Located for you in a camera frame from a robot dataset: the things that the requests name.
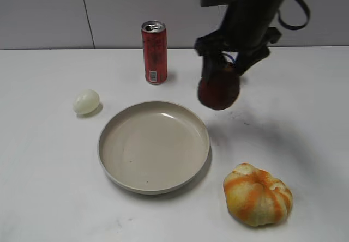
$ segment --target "peeled egg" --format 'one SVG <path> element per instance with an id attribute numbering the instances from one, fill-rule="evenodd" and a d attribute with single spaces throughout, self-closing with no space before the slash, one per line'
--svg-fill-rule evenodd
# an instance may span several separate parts
<path id="1" fill-rule="evenodd" d="M 99 105 L 99 95 L 96 91 L 88 89 L 81 92 L 73 103 L 73 110 L 84 115 L 94 111 Z"/>

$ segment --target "blue wire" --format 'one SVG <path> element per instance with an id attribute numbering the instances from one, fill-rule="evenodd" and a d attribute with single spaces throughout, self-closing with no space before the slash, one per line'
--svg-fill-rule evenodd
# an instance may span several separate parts
<path id="1" fill-rule="evenodd" d="M 233 64 L 236 64 L 236 61 L 235 61 L 235 59 L 233 58 L 232 55 L 229 55 L 229 54 L 227 54 L 227 53 L 223 53 L 223 55 L 226 56 L 226 57 L 228 57 L 228 58 L 232 61 Z"/>

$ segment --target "plate rim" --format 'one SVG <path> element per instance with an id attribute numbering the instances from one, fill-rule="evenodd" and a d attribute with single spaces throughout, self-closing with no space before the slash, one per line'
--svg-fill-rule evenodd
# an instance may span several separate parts
<path id="1" fill-rule="evenodd" d="M 172 187 L 169 187 L 167 189 L 156 189 L 156 190 L 146 190 L 146 189 L 138 189 L 138 188 L 134 188 L 132 186 L 129 186 L 129 185 L 126 185 L 124 183 L 122 183 L 121 181 L 117 180 L 115 177 L 113 177 L 109 172 L 108 170 L 105 168 L 102 160 L 101 160 L 101 154 L 100 154 L 100 146 L 101 146 L 101 138 L 102 138 L 102 135 L 104 133 L 104 131 L 106 130 L 107 126 L 122 112 L 130 109 L 130 108 L 133 108 L 135 106 L 138 106 L 138 105 L 144 105 L 144 104 L 151 104 L 151 103 L 165 103 L 165 104 L 170 104 L 170 105 L 175 105 L 175 106 L 179 106 L 180 108 L 183 108 L 184 110 L 190 112 L 192 115 L 194 115 L 194 117 L 197 119 L 198 122 L 200 122 L 204 128 L 204 134 L 205 134 L 205 137 L 207 139 L 207 141 L 205 141 L 205 159 L 202 163 L 202 165 L 200 165 L 200 168 L 197 172 L 195 172 L 193 174 L 193 176 L 191 176 L 189 179 L 187 179 L 186 181 L 176 185 L 176 186 L 172 186 Z M 158 195 L 158 194 L 163 194 L 163 193 L 168 193 L 168 192 L 171 192 L 171 191 L 174 191 L 174 190 L 177 190 L 179 188 L 181 188 L 182 186 L 186 185 L 188 182 L 190 182 L 193 178 L 196 177 L 196 175 L 201 171 L 201 169 L 204 167 L 205 163 L 207 162 L 207 159 L 209 157 L 209 152 L 210 152 L 210 137 L 209 137 L 209 133 L 208 133 L 208 129 L 205 125 L 205 123 L 202 121 L 202 119 L 195 113 L 193 112 L 192 110 L 188 109 L 187 107 L 181 105 L 181 104 L 178 104 L 178 103 L 174 103 L 174 102 L 170 102 L 170 101 L 145 101 L 145 102 L 140 102 L 140 103 L 137 103 L 137 104 L 133 104 L 131 106 L 128 106 L 124 109 L 122 109 L 121 111 L 119 111 L 117 114 L 115 114 L 112 118 L 110 118 L 107 123 L 103 126 L 100 134 L 99 134 L 99 137 L 98 137 L 98 142 L 97 142 L 97 153 L 98 153 L 98 160 L 99 160 L 99 163 L 100 165 L 102 166 L 103 168 L 103 171 L 104 173 L 108 176 L 108 178 L 113 181 L 115 184 L 117 184 L 118 186 L 128 190 L 128 191 L 131 191 L 131 192 L 134 192 L 134 193 L 139 193 L 139 194 L 143 194 L 143 195 Z"/>

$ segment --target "plate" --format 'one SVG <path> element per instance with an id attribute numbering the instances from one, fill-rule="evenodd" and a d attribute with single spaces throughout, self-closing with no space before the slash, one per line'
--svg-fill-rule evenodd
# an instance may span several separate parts
<path id="1" fill-rule="evenodd" d="M 99 160 L 107 176 L 136 193 L 156 195 L 188 183 L 210 149 L 202 120 L 170 102 L 144 102 L 114 116 L 103 129 Z"/>

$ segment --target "soda can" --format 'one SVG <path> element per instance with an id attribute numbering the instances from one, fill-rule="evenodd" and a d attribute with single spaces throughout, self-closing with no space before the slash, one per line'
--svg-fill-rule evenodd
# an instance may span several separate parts
<path id="1" fill-rule="evenodd" d="M 166 26 L 151 20 L 142 24 L 143 54 L 146 80 L 161 84 L 167 79 Z"/>

